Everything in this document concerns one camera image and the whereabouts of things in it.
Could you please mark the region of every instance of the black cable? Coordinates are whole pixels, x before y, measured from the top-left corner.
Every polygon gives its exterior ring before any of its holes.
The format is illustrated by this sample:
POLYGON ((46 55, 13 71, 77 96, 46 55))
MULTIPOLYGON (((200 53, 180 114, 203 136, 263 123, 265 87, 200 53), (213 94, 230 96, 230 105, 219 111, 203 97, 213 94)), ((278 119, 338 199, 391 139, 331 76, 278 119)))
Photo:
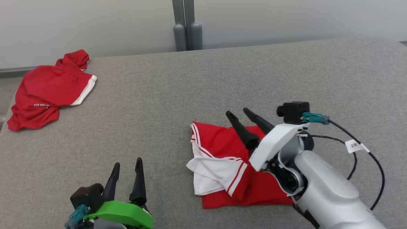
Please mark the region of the black cable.
MULTIPOLYGON (((308 135, 308 137, 313 137, 313 138, 322 138, 322 139, 332 139, 332 140, 338 141, 338 142, 340 142, 340 143, 342 143, 342 144, 344 144, 344 145, 345 145, 345 142, 344 142, 344 141, 342 141, 341 139, 337 139, 337 138, 330 137, 330 136, 324 136, 324 135, 312 135, 312 134, 309 134, 309 135, 308 135)), ((353 175, 353 173, 354 173, 354 172, 355 172, 355 170, 356 170, 356 165, 357 165, 357 157, 356 157, 356 153, 355 153, 355 152, 353 152, 353 157, 354 157, 353 168, 352 168, 352 171, 350 172, 350 174, 349 174, 349 176, 348 176, 347 180, 350 180, 350 179, 352 178, 352 175, 353 175)))
MULTIPOLYGON (((345 130, 345 128, 341 127, 341 126, 340 126, 339 124, 337 124, 336 122, 334 122, 334 121, 332 121, 332 120, 328 120, 328 122, 331 123, 331 124, 333 124, 334 126, 338 127, 338 128, 341 129, 342 131, 344 131, 347 135, 349 135, 349 137, 353 138, 353 140, 355 140, 358 144, 362 144, 357 138, 355 138, 351 133, 349 133, 347 130, 345 130)), ((377 158, 372 154, 372 152, 368 152, 368 154, 369 154, 369 155, 373 158, 373 160, 376 162, 377 166, 378 166, 379 169, 380 169, 380 173, 381 173, 381 176, 382 176, 382 185, 381 185, 381 187, 380 187, 380 192, 379 192, 379 194, 378 194, 378 196, 377 196, 375 202, 374 202, 373 205, 370 207, 370 210, 373 210, 373 209, 376 207, 377 203, 378 203, 379 200, 380 200, 380 197, 381 197, 382 194, 383 194, 384 185, 385 185, 385 176, 384 176, 383 168, 382 168, 380 162, 377 160, 377 158)))

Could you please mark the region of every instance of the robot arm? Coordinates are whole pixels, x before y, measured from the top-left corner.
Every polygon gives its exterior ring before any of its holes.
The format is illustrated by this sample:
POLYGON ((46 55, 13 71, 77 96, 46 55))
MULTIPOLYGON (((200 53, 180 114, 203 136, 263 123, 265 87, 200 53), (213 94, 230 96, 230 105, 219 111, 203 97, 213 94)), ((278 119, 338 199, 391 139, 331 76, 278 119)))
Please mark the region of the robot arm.
POLYGON ((231 120, 231 113, 228 112, 227 116, 239 137, 246 148, 252 151, 249 162, 253 168, 271 173, 281 189, 293 200, 294 208, 315 228, 385 229, 360 200, 356 187, 311 151, 312 138, 300 135, 310 124, 301 120, 302 114, 309 112, 309 104, 286 104, 289 105, 278 109, 279 116, 284 116, 286 123, 275 127, 247 108, 244 109, 250 120, 258 125, 260 123, 259 127, 266 134, 256 144, 253 143, 256 136, 252 133, 252 142, 247 144, 245 133, 248 131, 236 117, 231 120))

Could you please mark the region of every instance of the gray fabric surface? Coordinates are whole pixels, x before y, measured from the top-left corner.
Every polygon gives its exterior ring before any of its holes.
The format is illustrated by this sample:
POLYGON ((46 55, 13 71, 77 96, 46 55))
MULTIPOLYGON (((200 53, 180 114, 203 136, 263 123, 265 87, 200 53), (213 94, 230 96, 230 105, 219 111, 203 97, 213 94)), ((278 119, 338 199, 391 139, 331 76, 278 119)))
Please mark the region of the gray fabric surface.
MULTIPOLYGON (((243 48, 93 59, 98 77, 82 105, 61 109, 40 130, 0 132, 0 227, 62 228, 80 186, 105 185, 121 163, 116 199, 128 200, 134 165, 142 157, 147 206, 161 228, 287 228, 311 224, 290 206, 204 210, 194 195, 192 121, 229 126, 226 110, 250 124, 247 106, 272 123, 276 108, 302 100, 330 115, 372 150, 386 173, 375 209, 391 229, 407 227, 407 48, 386 40, 323 40, 243 48)), ((348 140, 334 126, 310 132, 348 140)), ((316 140, 314 150, 343 175, 353 157, 337 142, 316 140)), ((359 153, 352 178, 370 206, 380 173, 359 153)))

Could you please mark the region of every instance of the cable label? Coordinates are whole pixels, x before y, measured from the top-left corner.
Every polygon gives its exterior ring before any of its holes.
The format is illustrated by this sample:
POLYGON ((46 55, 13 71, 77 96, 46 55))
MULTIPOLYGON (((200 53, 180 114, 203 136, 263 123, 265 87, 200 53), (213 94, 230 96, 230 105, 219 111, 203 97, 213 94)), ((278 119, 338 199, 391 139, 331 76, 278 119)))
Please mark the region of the cable label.
POLYGON ((363 144, 357 143, 354 139, 345 142, 346 149, 348 153, 353 153, 359 150, 365 150, 366 152, 370 152, 363 144))

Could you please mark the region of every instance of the red garment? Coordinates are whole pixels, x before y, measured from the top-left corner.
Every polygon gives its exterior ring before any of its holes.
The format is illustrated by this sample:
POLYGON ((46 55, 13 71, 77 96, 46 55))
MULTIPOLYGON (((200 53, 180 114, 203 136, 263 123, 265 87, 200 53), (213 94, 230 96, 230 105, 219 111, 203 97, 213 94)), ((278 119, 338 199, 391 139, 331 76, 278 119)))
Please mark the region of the red garment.
POLYGON ((81 70, 88 60, 88 54, 79 50, 66 54, 56 66, 42 65, 28 72, 17 89, 9 129, 39 129, 58 119, 59 107, 81 104, 97 80, 81 70))
MULTIPOLYGON (((234 128, 198 122, 193 122, 191 128, 195 158, 187 167, 195 173, 195 194, 202 195, 203 208, 293 203, 270 173, 253 169, 249 163, 249 152, 234 128)), ((265 136, 257 126, 247 129, 260 138, 265 136)))

